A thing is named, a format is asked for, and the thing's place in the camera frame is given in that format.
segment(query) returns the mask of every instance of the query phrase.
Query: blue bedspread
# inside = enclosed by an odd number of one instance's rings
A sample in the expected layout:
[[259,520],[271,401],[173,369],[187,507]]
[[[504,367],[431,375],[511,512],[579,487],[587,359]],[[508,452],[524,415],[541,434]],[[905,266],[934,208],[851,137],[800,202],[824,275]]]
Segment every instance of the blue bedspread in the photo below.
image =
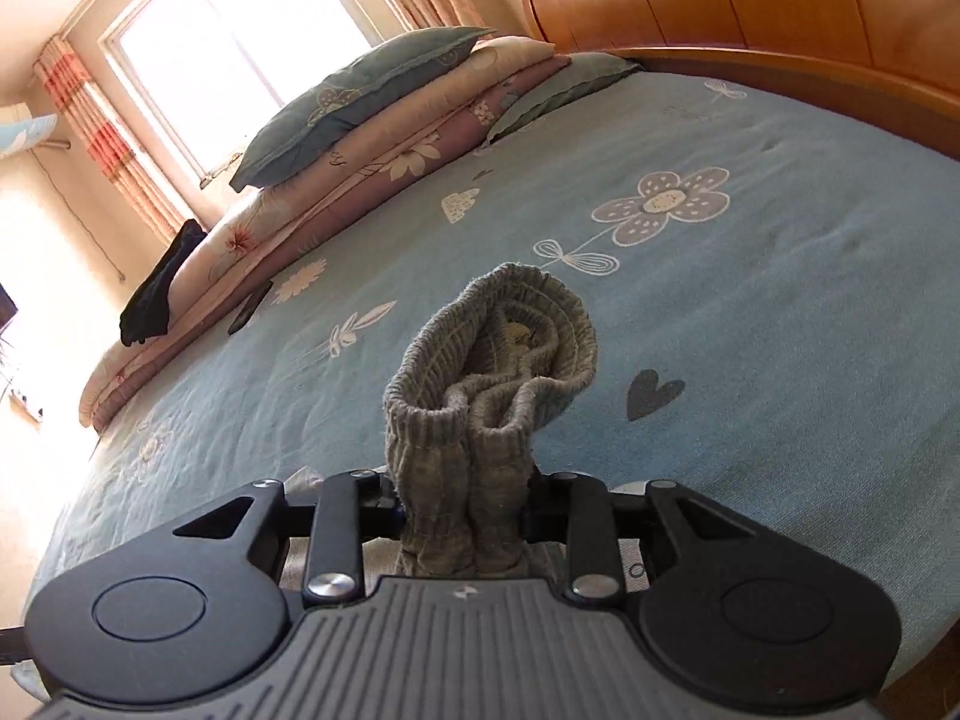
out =
[[957,617],[960,165],[717,81],[637,74],[411,186],[287,269],[113,420],[56,573],[262,476],[383,461],[384,385],[474,276],[582,296],[593,385],[546,471],[670,477],[878,581],[895,674]]

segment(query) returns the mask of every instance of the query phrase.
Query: pillow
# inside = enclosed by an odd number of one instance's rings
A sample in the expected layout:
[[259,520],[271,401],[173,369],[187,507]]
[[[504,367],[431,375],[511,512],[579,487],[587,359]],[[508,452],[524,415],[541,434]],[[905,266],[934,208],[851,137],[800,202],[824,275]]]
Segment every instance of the pillow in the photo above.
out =
[[[495,49],[491,44],[496,44],[497,48]],[[434,87],[433,95],[437,95],[439,90],[436,87],[446,84],[448,79],[458,74],[460,76],[472,74],[478,76],[478,80],[482,76],[489,79],[491,76],[488,73],[494,65],[499,65],[501,68],[508,66],[505,62],[521,65],[526,61],[522,57],[529,58],[535,54],[543,56],[552,52],[551,45],[538,43],[530,38],[498,38],[488,43],[483,49],[474,52],[463,66],[442,79],[437,79],[430,86]],[[287,223],[284,228],[277,231],[275,236],[267,239],[264,247],[258,247],[258,250],[237,262],[216,284],[203,293],[203,296],[195,293],[194,302],[187,304],[180,320],[171,323],[166,336],[149,338],[148,342],[156,341],[156,343],[141,346],[141,353],[133,360],[126,360],[123,367],[118,369],[120,376],[115,379],[107,377],[100,380],[102,386],[99,394],[90,396],[90,399],[85,402],[86,405],[82,406],[85,410],[82,411],[80,418],[85,420],[85,424],[93,424],[97,431],[103,432],[113,416],[141,386],[150,381],[167,365],[167,362],[176,357],[195,338],[236,308],[253,289],[278,274],[298,257],[318,247],[321,242],[337,235],[363,214],[397,194],[402,188],[413,184],[421,175],[437,170],[441,165],[452,162],[474,146],[478,146],[483,142],[484,135],[499,116],[499,112],[504,109],[503,100],[532,89],[547,76],[560,71],[560,68],[565,67],[569,62],[568,56],[554,56],[516,71],[502,82],[481,91],[468,105],[445,113],[440,119],[426,124],[426,127],[420,127],[411,132],[409,137],[395,142],[388,151],[381,152],[371,162],[360,167],[360,170],[352,172],[352,175],[336,190],[325,194],[323,199],[316,202],[312,208]],[[414,95],[408,95],[394,107],[405,107],[411,98],[418,95],[422,97],[421,93],[425,90],[426,87],[424,90],[418,90]],[[383,114],[379,114],[376,119],[371,119],[361,127],[357,127],[356,132],[349,135],[349,139],[355,139],[364,131],[383,129],[382,118]],[[301,172],[297,180],[304,175],[309,175],[321,162],[318,160],[309,169]],[[276,189],[280,187],[273,187],[263,191],[262,194],[270,194]],[[456,213],[455,209],[450,211],[448,218]],[[210,240],[215,234],[214,231],[210,232],[206,240]],[[208,265],[205,263],[195,263],[195,265],[197,267],[193,269],[192,275],[188,275],[189,266],[186,265],[177,271],[174,284],[179,283],[183,286],[184,281],[181,279],[194,283],[199,279],[205,279],[208,274]],[[171,316],[174,314],[174,290],[175,287],[171,286]]]
[[[328,197],[352,173],[368,165],[396,143],[405,141],[435,119],[443,119],[463,107],[484,89],[553,55],[554,47],[551,44],[528,37],[506,35],[493,38],[472,52],[466,62],[450,73],[397,100],[347,134],[343,141],[337,143],[334,151],[325,151],[326,159],[314,161],[307,169],[280,185],[256,191],[246,199],[237,201],[210,230],[203,245],[197,247],[176,272],[170,292],[167,293],[170,326],[173,327],[200,296],[211,289],[211,284],[223,275],[224,266],[228,269],[240,268],[251,260],[248,269],[256,265],[258,259],[252,254],[246,255],[247,247],[251,244],[256,246],[260,243],[261,235],[269,234],[263,232],[260,225],[263,221],[270,221],[270,215],[261,217],[261,214],[253,213],[258,196],[264,196],[264,200],[270,199],[269,205],[278,204],[298,215],[304,213],[308,207]],[[522,86],[519,79],[517,85],[530,88]],[[251,220],[254,215],[257,217],[256,225],[247,227],[247,233],[253,232],[253,238],[246,235],[231,241],[227,227],[232,223],[243,223],[244,218]],[[222,257],[224,246],[221,244],[229,244],[232,259]],[[196,262],[200,259],[203,259],[203,263]],[[104,352],[80,396],[80,424],[83,427],[91,423],[93,413],[99,409],[97,404],[107,397],[109,388],[116,386],[127,375],[127,366],[139,358],[146,347],[159,340],[147,338],[143,346],[123,346],[118,340]]]
[[573,103],[586,95],[615,84],[629,74],[643,70],[635,62],[601,52],[570,55],[569,67],[518,98],[500,121],[493,124],[487,143],[505,138],[534,119]]
[[296,175],[354,127],[438,79],[493,29],[432,26],[365,53],[277,113],[253,137],[230,180],[234,191],[271,187]]

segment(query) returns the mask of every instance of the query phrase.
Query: screw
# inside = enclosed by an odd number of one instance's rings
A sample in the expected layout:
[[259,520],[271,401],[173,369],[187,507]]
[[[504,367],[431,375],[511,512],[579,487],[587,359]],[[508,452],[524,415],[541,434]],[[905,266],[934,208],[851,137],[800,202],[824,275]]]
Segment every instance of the screw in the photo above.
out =
[[616,595],[620,589],[620,582],[606,574],[584,574],[573,580],[570,589],[581,598],[598,601]]
[[306,584],[306,589],[320,598],[343,598],[356,589],[357,583],[353,577],[333,571],[329,574],[318,574]]

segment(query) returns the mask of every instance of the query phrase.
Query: window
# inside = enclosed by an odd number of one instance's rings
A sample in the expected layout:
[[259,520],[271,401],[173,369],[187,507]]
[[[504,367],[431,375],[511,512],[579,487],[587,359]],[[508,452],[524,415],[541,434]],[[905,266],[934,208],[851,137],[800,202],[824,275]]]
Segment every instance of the window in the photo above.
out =
[[198,175],[370,48],[340,0],[148,0],[109,44]]

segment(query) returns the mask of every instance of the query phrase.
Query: gray sock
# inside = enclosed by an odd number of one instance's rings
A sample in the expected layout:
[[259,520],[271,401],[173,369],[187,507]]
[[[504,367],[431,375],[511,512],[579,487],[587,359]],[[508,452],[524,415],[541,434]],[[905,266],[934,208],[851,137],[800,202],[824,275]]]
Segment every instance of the gray sock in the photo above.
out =
[[531,438],[592,381],[596,358],[581,300],[532,266],[500,266],[430,319],[384,396],[407,514],[397,573],[552,573],[517,528]]

